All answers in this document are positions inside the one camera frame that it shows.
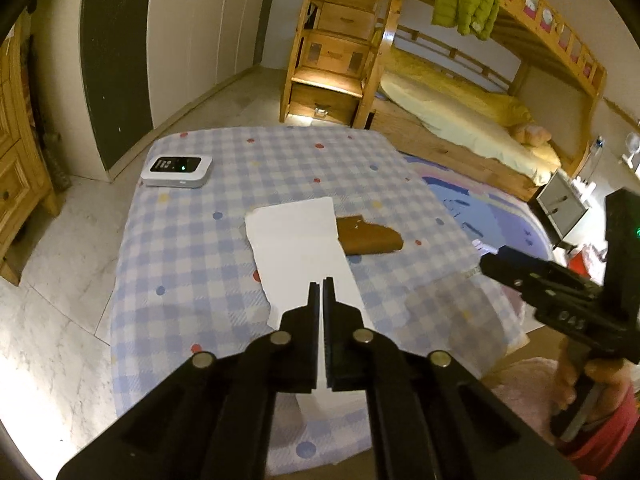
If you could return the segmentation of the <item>right hand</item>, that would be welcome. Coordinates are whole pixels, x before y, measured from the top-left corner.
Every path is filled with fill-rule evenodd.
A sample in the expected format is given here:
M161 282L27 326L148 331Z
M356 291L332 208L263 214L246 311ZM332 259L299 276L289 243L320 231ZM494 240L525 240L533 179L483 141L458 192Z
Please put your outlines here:
M567 354L570 343L564 338L560 343L558 367L553 376L551 401L561 411L567 410L576 400L575 384L580 375ZM631 372L634 366L626 360L591 360L582 370L596 384L603 386L598 400L587 417L587 422L610 417L623 404L632 386Z

